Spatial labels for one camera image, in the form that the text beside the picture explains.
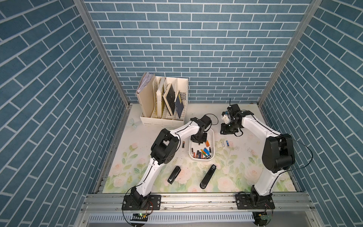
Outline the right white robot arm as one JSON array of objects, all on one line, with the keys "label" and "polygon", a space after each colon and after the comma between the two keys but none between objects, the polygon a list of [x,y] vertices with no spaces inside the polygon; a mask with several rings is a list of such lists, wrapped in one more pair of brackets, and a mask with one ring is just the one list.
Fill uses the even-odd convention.
[{"label": "right white robot arm", "polygon": [[268,198],[281,174],[288,171],[295,163],[295,151],[292,137],[281,134],[258,120],[254,113],[241,110],[237,104],[230,105],[221,114],[223,123],[220,133],[223,135],[241,132],[246,128],[263,142],[262,162],[264,169],[257,183],[251,188],[252,198]]}]

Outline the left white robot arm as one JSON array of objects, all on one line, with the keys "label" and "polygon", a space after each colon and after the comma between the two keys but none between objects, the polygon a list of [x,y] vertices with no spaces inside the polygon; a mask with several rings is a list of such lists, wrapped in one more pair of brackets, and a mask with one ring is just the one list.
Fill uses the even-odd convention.
[{"label": "left white robot arm", "polygon": [[161,171],[181,147],[183,141],[191,138],[196,143],[207,141],[207,130],[212,126],[210,117],[193,117],[190,121],[174,130],[162,129],[151,146],[149,165],[140,182],[132,187],[130,194],[134,200],[146,200],[151,194],[152,186]]}]

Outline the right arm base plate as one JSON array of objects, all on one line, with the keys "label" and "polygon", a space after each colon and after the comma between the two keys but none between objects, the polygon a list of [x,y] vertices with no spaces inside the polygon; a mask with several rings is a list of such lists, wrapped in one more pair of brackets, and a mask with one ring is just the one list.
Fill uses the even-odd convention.
[{"label": "right arm base plate", "polygon": [[235,195],[237,209],[239,210],[273,210],[275,204],[272,199],[272,194],[267,196],[260,196],[252,193],[240,193]]}]

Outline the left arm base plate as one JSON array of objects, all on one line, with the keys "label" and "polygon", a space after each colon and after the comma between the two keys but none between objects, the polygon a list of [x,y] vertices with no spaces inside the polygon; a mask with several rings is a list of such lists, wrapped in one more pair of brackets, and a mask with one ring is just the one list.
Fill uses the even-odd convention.
[{"label": "left arm base plate", "polygon": [[151,194],[146,197],[139,195],[126,195],[123,200],[123,211],[141,211],[147,208],[154,211],[160,210],[161,195]]}]

